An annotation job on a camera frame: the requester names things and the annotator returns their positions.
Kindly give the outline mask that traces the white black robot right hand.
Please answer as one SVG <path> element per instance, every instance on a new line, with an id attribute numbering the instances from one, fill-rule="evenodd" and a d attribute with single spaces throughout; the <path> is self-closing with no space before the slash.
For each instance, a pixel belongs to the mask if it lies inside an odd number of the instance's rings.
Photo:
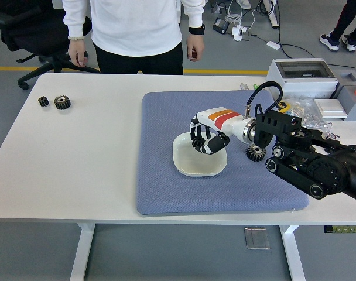
<path id="1" fill-rule="evenodd" d="M 231 135 L 252 144 L 249 133 L 254 121 L 224 107 L 198 112 L 190 123 L 192 146 L 200 153 L 212 155 L 229 144 Z"/>

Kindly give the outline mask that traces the person's left hand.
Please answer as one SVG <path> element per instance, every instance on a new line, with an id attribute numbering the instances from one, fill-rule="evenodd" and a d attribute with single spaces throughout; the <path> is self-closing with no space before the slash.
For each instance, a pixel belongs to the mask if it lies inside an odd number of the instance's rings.
<path id="1" fill-rule="evenodd" d="M 201 60 L 204 51 L 203 35 L 189 34 L 186 40 L 187 58 L 192 62 Z"/>

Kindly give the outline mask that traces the person's right hand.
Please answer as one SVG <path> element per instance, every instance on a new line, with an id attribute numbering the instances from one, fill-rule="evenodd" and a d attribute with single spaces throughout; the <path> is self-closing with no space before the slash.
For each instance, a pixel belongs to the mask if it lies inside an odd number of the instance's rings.
<path id="1" fill-rule="evenodd" d="M 85 43 L 84 40 L 70 40 L 68 54 L 71 62 L 78 67 L 84 67 L 86 58 L 84 57 Z"/>

